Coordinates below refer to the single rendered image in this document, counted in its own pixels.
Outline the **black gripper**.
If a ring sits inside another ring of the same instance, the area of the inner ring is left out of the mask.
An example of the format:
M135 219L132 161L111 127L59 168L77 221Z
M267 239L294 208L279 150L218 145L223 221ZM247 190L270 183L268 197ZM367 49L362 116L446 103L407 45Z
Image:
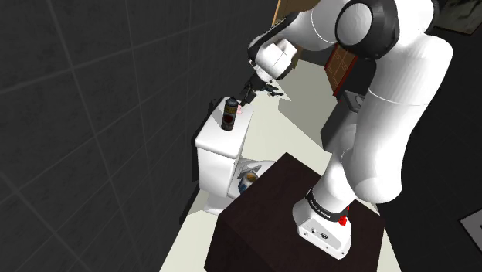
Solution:
M241 107L244 107L246 104L250 104L256 97L256 91L260 91L262 89L266 91L271 97L283 96L283 93L279 92L279 89L277 87L272 86L268 83L270 83L269 80L262 80L256 73L254 73L250 77L249 83L245 85L245 87L240 93L242 99L239 105Z

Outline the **black spray can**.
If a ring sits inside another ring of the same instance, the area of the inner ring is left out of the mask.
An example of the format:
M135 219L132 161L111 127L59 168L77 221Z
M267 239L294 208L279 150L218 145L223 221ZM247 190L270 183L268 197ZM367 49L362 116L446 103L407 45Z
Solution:
M235 97L230 97L225 101L221 128L225 131L231 131L234 127L239 102Z

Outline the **white toilet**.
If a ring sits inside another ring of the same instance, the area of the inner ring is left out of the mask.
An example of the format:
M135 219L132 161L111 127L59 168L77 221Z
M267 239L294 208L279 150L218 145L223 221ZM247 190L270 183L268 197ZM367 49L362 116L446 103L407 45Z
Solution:
M195 139L197 148L199 187L209 193L203 210L219 215L241 194L238 184L245 172L255 172L258 178L273 161L256 161L242 156L253 107L245 105L236 116L231 131L221 128L227 97L216 106Z

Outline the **dark washbasin cabinet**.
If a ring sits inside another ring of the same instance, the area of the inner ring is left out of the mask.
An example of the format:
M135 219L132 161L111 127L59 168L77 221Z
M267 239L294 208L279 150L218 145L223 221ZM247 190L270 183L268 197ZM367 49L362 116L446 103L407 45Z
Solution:
M322 148L332 153L336 135L346 124L355 124L365 96L345 90L321 129Z

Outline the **reddish brown panelled cabinet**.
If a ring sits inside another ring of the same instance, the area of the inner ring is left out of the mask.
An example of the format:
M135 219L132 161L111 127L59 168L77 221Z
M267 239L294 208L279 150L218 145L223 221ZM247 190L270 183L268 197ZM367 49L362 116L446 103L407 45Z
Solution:
M325 64L324 71L328 77L328 82L336 97L346 81L348 74L358 60L358 56L343 49L338 43Z

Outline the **blue and yellow cup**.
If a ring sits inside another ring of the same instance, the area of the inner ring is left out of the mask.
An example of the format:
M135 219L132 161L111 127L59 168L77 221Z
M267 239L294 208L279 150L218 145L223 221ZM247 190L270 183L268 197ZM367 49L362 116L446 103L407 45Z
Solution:
M238 184L238 190L240 193L246 191L256 180L258 175L255 172L245 172Z

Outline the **dark brown robot stand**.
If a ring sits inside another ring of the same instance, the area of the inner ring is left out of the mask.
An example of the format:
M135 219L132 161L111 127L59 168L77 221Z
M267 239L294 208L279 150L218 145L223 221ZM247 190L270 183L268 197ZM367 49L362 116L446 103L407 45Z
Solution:
M286 153L218 216L206 272L377 272L384 219L355 200L351 247L337 260L299 236L292 216L320 176Z

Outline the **dark wall picture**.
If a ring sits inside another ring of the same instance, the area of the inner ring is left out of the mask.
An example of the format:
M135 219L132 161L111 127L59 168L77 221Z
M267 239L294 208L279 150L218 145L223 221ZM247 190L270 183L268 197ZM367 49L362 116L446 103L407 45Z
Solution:
M472 35L482 26L482 0L433 0L437 28Z

